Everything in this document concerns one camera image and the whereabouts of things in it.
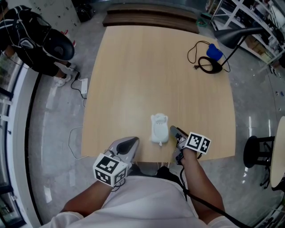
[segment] white sleeve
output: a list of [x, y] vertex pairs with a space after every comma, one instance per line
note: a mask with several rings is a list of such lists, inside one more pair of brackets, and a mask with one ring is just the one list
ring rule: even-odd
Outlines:
[[64, 228], [68, 225], [83, 219], [83, 216], [76, 212], [63, 212], [53, 217], [52, 220], [41, 228]]
[[208, 226], [211, 228], [237, 228], [237, 226], [225, 216], [215, 218], [208, 224]]

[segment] desk lamp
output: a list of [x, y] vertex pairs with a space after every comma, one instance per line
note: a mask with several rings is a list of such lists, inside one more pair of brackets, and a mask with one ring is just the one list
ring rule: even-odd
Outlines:
[[239, 28], [239, 29], [225, 29], [215, 31], [214, 35], [218, 41], [220, 41], [223, 45], [228, 48], [235, 48], [233, 52], [227, 57], [227, 59], [222, 63], [218, 63], [216, 60], [208, 58], [208, 57], [201, 57], [200, 59], [208, 60], [212, 65], [212, 70], [208, 71], [201, 67], [200, 59], [198, 60], [198, 64], [200, 68], [206, 73], [218, 73], [223, 70], [223, 65], [228, 61], [228, 59], [236, 52], [236, 50], [240, 47], [242, 42], [244, 42], [245, 38], [248, 35], [252, 34], [259, 34], [263, 31], [262, 27], [251, 27], [251, 28]]

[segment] lamp arm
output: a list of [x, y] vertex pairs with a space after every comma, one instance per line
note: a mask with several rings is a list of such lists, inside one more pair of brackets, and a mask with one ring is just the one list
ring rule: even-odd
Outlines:
[[246, 37], [247, 37], [247, 35], [242, 38], [242, 40], [239, 42], [239, 44], [236, 46], [236, 48], [232, 51], [232, 53], [229, 55], [229, 57], [227, 57], [226, 60], [221, 64], [221, 66], [223, 66], [228, 61], [228, 59], [233, 55], [233, 53], [236, 52], [236, 50], [239, 48], [239, 46], [242, 44], [242, 42], [244, 42]]

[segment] black stool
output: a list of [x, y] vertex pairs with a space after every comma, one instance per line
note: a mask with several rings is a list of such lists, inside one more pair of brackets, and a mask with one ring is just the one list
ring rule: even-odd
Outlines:
[[[258, 138], [256, 136], [251, 136], [244, 147], [244, 165], [247, 168], [251, 168], [254, 165], [262, 165], [265, 166], [265, 169], [268, 170], [269, 176], [268, 178], [260, 183], [260, 186], [267, 184], [264, 189], [266, 189], [270, 183], [270, 165], [271, 165], [271, 157], [273, 152], [273, 144], [274, 144], [274, 136]], [[263, 143], [265, 147], [268, 148], [269, 152], [261, 152], [259, 143]], [[258, 160], [259, 158], [266, 158], [265, 161]]]

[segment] light wood tabletop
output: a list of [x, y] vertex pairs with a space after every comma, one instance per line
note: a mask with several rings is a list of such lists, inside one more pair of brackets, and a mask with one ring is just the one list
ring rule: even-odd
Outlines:
[[280, 119], [271, 157], [270, 183], [276, 187], [285, 173], [285, 116]]
[[[169, 162], [176, 140], [152, 143], [151, 115], [212, 140], [201, 160], [235, 154], [236, 124], [228, 73], [195, 70], [187, 52], [198, 34], [151, 26], [107, 27], [97, 54], [85, 109], [82, 156], [98, 156], [119, 138], [137, 136], [135, 161]], [[197, 60], [208, 45], [199, 43]], [[195, 59], [195, 50], [189, 54]]]

